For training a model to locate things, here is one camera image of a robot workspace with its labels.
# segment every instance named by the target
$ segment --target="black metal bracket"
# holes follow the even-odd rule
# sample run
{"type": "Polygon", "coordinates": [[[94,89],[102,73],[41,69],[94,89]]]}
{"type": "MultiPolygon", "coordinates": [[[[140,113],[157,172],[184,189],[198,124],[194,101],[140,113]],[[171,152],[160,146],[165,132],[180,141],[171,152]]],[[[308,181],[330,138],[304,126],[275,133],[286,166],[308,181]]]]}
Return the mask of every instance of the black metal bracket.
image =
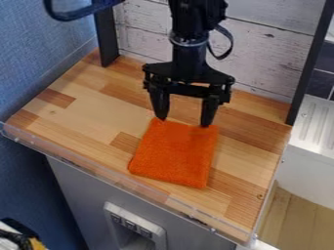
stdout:
{"type": "Polygon", "coordinates": [[[303,69],[302,76],[299,80],[295,96],[293,98],[288,116],[285,121],[285,123],[288,125],[293,125],[295,123],[304,95],[308,90],[309,81],[312,76],[313,69],[316,64],[317,57],[320,53],[323,41],[327,34],[329,24],[333,18],[333,14],[334,14],[334,1],[326,0],[319,23],[317,25],[317,29],[309,51],[308,58],[303,69]]]}
{"type": "Polygon", "coordinates": [[[101,65],[109,66],[119,57],[115,19],[112,7],[94,14],[98,34],[101,65]]]}
{"type": "Polygon", "coordinates": [[[207,127],[212,123],[219,105],[230,102],[231,86],[235,80],[208,64],[202,67],[201,74],[185,79],[176,75],[172,62],[144,65],[143,71],[146,74],[144,88],[149,92],[152,107],[158,118],[166,119],[170,95],[176,94],[203,99],[200,124],[207,127]],[[202,85],[191,85],[191,83],[202,83],[202,85]]]}

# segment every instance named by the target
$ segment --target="wooden tabletop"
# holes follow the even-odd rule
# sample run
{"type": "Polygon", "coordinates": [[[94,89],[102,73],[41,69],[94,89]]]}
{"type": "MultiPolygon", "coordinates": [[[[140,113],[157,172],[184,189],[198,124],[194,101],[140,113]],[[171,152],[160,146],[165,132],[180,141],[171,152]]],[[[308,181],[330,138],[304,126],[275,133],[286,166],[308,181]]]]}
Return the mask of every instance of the wooden tabletop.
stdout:
{"type": "MultiPolygon", "coordinates": [[[[246,242],[289,137],[289,105],[234,90],[214,121],[220,135],[208,187],[183,187],[127,170],[153,117],[143,77],[142,63],[120,57],[102,68],[94,52],[7,123],[43,139],[39,146],[49,154],[246,242]]],[[[200,110],[200,100],[173,96],[169,117],[195,125],[200,110]]]]}

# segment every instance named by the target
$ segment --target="orange cloth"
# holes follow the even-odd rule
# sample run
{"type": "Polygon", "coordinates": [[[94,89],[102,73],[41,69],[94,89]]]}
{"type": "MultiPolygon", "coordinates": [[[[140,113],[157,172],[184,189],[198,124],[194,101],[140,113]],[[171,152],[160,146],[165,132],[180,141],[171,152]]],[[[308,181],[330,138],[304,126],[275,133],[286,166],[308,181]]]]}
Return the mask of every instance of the orange cloth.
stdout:
{"type": "Polygon", "coordinates": [[[153,118],[129,164],[132,174],[205,188],[218,127],[193,127],[153,118]]]}

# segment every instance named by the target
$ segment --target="wooden board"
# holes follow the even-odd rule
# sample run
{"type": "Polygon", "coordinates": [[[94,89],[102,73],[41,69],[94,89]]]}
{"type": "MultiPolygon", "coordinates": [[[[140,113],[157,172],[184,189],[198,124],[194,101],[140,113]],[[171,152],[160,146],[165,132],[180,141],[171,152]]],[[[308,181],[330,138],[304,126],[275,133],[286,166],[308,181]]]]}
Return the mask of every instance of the wooden board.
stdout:
{"type": "MultiPolygon", "coordinates": [[[[289,105],[234,91],[215,118],[220,135],[205,189],[141,178],[130,175],[127,165],[153,117],[142,64],[119,58],[102,68],[98,61],[93,53],[79,62],[8,124],[43,139],[34,146],[65,162],[247,241],[289,137],[283,124],[289,105]]],[[[200,110],[200,100],[173,96],[169,117],[195,125],[200,110]]]]}
{"type": "Polygon", "coordinates": [[[273,194],[268,215],[263,218],[263,226],[259,231],[259,238],[269,245],[276,246],[278,243],[290,198],[291,193],[282,188],[273,194]]]}
{"type": "Polygon", "coordinates": [[[291,197],[277,243],[278,249],[310,249],[316,207],[306,199],[291,197]]]}
{"type": "Polygon", "coordinates": [[[282,250],[325,250],[334,244],[334,210],[278,188],[259,239],[282,250]]]}
{"type": "MultiPolygon", "coordinates": [[[[307,21],[313,16],[317,19],[320,15],[321,3],[316,3],[315,8],[313,6],[315,3],[312,1],[308,3],[302,3],[300,0],[294,1],[298,2],[296,8],[304,6],[303,13],[310,8],[310,13],[314,14],[308,14],[308,19],[305,19],[304,24],[307,24],[307,21]]],[[[293,0],[279,4],[276,2],[266,1],[264,3],[253,0],[248,1],[246,6],[254,4],[254,8],[248,8],[252,10],[250,12],[261,10],[263,16],[272,12],[277,15],[275,17],[277,21],[281,19],[288,23],[288,20],[284,18],[287,12],[283,12],[283,9],[289,9],[292,13],[296,11],[291,7],[294,6],[291,3],[293,0]],[[272,11],[265,13],[265,10],[270,8],[272,11]]],[[[237,8],[235,6],[240,7],[241,3],[233,2],[231,5],[237,8]]],[[[256,18],[260,17],[261,13],[250,15],[256,18]]],[[[146,62],[171,60],[172,45],[167,37],[171,29],[171,18],[167,5],[147,0],[129,1],[124,4],[124,7],[122,5],[118,7],[116,20],[119,23],[119,45],[122,53],[146,62]]],[[[305,33],[282,30],[272,25],[260,25],[252,20],[229,19],[224,21],[223,25],[234,36],[234,50],[226,60],[216,61],[210,55],[208,62],[220,71],[233,75],[237,81],[236,87],[241,90],[285,102],[291,101],[313,37],[305,33]]],[[[210,40],[217,53],[222,53],[227,49],[229,42],[218,32],[212,32],[210,40]]]]}
{"type": "Polygon", "coordinates": [[[317,206],[309,249],[327,250],[334,245],[334,211],[317,206]]]}

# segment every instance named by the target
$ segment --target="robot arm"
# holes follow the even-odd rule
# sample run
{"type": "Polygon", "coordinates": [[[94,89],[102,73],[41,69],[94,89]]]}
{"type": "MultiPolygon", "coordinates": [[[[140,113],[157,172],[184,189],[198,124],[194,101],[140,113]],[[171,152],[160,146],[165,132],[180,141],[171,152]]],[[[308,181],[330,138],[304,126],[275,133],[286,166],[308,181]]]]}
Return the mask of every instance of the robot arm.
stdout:
{"type": "MultiPolygon", "coordinates": [[[[72,21],[122,0],[95,0],[95,4],[68,13],[55,13],[52,0],[44,0],[49,15],[59,21],[72,21]]],[[[226,18],[225,0],[169,0],[173,27],[169,39],[173,44],[171,62],[145,64],[144,87],[150,95],[155,115],[165,119],[169,111],[171,94],[200,98],[202,114],[200,124],[210,125],[219,105],[230,102],[230,87],[234,78],[210,67],[206,62],[207,48],[218,60],[227,57],[233,46],[231,34],[219,26],[226,18]],[[217,29],[231,43],[221,56],[215,56],[209,43],[209,32],[217,29]],[[203,86],[191,85],[202,83],[203,86]]]]}

